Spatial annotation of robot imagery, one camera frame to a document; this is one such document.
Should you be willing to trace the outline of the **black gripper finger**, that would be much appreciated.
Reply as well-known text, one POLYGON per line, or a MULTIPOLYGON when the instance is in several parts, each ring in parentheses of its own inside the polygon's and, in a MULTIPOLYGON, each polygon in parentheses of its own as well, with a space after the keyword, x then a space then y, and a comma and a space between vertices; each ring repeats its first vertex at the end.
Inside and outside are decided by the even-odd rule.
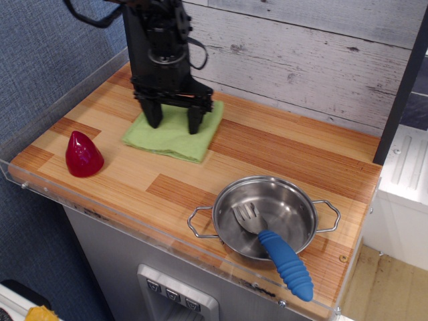
POLYGON ((163 119, 161 104, 147 99, 139 99, 139 102, 148 124, 152 128, 158 128, 163 119))
POLYGON ((203 121, 204 109, 199 106, 191 106, 187 111, 189 134, 198 133, 199 126, 203 121))

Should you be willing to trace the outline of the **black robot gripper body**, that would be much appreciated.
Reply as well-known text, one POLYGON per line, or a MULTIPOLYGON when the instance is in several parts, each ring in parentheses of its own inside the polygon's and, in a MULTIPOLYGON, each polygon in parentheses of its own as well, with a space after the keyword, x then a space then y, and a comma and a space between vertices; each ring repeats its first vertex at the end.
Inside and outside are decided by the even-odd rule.
POLYGON ((186 59, 172 65, 156 64, 149 58, 132 59, 131 83, 138 100, 183 108, 198 106, 211 112, 213 90, 196 81, 186 59))

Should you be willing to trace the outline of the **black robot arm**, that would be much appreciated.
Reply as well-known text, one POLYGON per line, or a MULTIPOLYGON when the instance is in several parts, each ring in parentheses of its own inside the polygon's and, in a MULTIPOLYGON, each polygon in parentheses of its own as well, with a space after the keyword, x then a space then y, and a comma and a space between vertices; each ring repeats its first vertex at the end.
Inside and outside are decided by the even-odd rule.
POLYGON ((195 134, 212 110, 213 90, 191 74, 191 17, 182 1, 120 1, 134 96, 149 125, 163 119, 161 106, 187 109, 189 133, 195 134))

